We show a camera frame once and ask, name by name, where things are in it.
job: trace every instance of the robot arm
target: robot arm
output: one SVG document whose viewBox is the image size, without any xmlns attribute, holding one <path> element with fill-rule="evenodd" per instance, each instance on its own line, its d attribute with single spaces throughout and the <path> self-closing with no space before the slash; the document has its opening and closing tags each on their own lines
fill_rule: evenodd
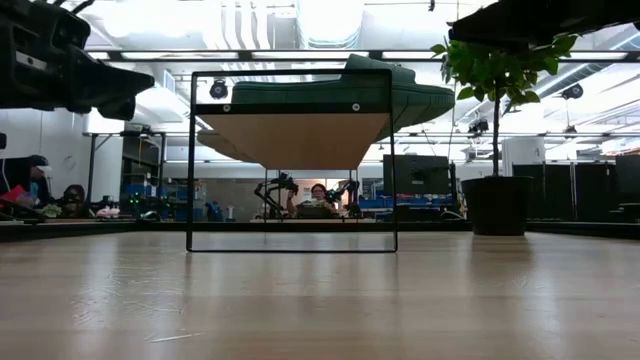
<svg viewBox="0 0 640 360">
<path fill-rule="evenodd" d="M 342 195 L 345 192 L 349 193 L 348 204 L 351 205 L 357 202 L 358 199 L 358 188 L 360 187 L 360 183 L 355 180 L 347 180 L 343 182 L 336 190 L 329 190 L 327 192 L 327 201 L 330 203 L 335 203 L 342 199 Z"/>
<path fill-rule="evenodd" d="M 296 185 L 296 183 L 293 182 L 293 178 L 286 173 L 282 173 L 280 177 L 275 178 L 271 181 L 266 181 L 258 184 L 253 193 L 260 199 L 262 199 L 262 201 L 269 204 L 269 206 L 272 209 L 275 209 L 278 215 L 280 215 L 284 208 L 271 197 L 271 192 L 278 189 L 290 190 L 293 191 L 294 194 L 298 193 L 298 185 Z"/>
</svg>

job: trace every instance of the wooden board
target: wooden board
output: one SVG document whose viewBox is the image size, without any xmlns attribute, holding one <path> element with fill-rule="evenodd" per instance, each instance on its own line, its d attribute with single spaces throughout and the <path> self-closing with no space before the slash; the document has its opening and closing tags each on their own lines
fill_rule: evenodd
<svg viewBox="0 0 640 360">
<path fill-rule="evenodd" d="M 224 136 L 215 133 L 211 130 L 198 131 L 197 140 L 200 144 L 208 146 L 220 154 L 227 156 L 234 160 L 240 160 L 242 162 L 254 163 L 255 160 L 247 156 L 240 151 L 235 145 L 233 145 Z"/>
<path fill-rule="evenodd" d="M 389 114 L 201 115 L 267 169 L 350 170 L 362 162 Z"/>
</svg>

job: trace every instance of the ceiling light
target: ceiling light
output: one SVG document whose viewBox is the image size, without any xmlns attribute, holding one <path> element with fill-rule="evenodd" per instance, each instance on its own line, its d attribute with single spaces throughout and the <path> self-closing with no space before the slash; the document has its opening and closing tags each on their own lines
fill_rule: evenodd
<svg viewBox="0 0 640 360">
<path fill-rule="evenodd" d="M 336 59 L 346 60 L 349 55 L 368 57 L 367 51 L 256 51 L 254 59 Z"/>
<path fill-rule="evenodd" d="M 122 57 L 129 60 L 199 60 L 199 59 L 238 59 L 237 52 L 211 51 L 126 51 Z"/>
<path fill-rule="evenodd" d="M 100 51 L 91 51 L 89 55 L 96 60 L 109 60 L 109 54 Z"/>
<path fill-rule="evenodd" d="M 382 53 L 383 60 L 430 60 L 440 59 L 444 54 L 435 56 L 433 51 L 385 51 Z"/>
<path fill-rule="evenodd" d="M 622 60 L 627 56 L 627 52 L 625 51 L 603 51 L 603 52 L 592 52 L 592 51 L 578 51 L 571 52 L 571 57 L 561 57 L 560 59 L 566 60 Z"/>
</svg>

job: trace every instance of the wooden surface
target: wooden surface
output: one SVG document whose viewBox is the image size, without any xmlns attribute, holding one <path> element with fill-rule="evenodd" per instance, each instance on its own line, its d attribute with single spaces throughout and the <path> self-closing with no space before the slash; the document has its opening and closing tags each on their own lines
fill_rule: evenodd
<svg viewBox="0 0 640 360">
<path fill-rule="evenodd" d="M 640 354 L 637 242 L 403 233 L 401 251 L 388 255 L 183 247 L 182 233 L 0 244 L 0 359 Z"/>
<path fill-rule="evenodd" d="M 266 169 L 357 169 L 389 114 L 200 115 Z"/>
<path fill-rule="evenodd" d="M 220 154 L 242 162 L 253 163 L 252 158 L 244 154 L 233 145 L 224 136 L 214 132 L 213 130 L 198 131 L 198 142 L 204 146 L 208 146 Z"/>
</svg>

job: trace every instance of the rectangular frame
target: rectangular frame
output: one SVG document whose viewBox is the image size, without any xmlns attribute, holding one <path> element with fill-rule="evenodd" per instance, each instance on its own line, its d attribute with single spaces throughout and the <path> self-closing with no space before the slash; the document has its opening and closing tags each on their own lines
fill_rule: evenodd
<svg viewBox="0 0 640 360">
<path fill-rule="evenodd" d="M 385 81 L 384 89 L 386 90 L 386 103 L 377 103 L 373 106 L 361 107 L 357 110 L 349 103 L 297 103 L 290 104 L 286 107 L 274 107 L 271 104 L 198 104 L 197 86 L 198 79 L 202 77 L 240 77 L 240 76 L 283 76 L 283 75 L 374 75 L 379 76 Z M 191 75 L 191 111 L 189 114 L 189 155 L 188 155 L 188 173 L 187 173 L 187 224 L 186 224 L 186 250 L 188 252 L 203 253 L 395 253 L 398 251 L 398 221 L 396 218 L 396 192 L 395 192 L 395 150 L 394 150 L 394 118 L 392 112 L 392 88 L 391 88 L 391 70 L 390 69 L 304 69 L 304 70 L 247 70 L 247 71 L 197 71 Z M 389 130 L 390 130 L 390 146 L 391 146 L 391 180 L 393 182 L 392 196 L 392 222 L 391 230 L 393 232 L 393 249 L 382 250 L 194 250 L 193 249 L 193 205 L 195 190 L 195 143 L 196 143 L 196 117 L 199 115 L 226 114 L 301 114 L 301 113 L 343 113 L 350 114 L 358 111 L 359 113 L 387 113 L 389 114 Z M 304 229 L 305 224 L 262 224 L 268 231 L 269 225 L 277 225 L 273 230 L 282 231 L 283 227 L 292 226 L 294 229 Z"/>
</svg>

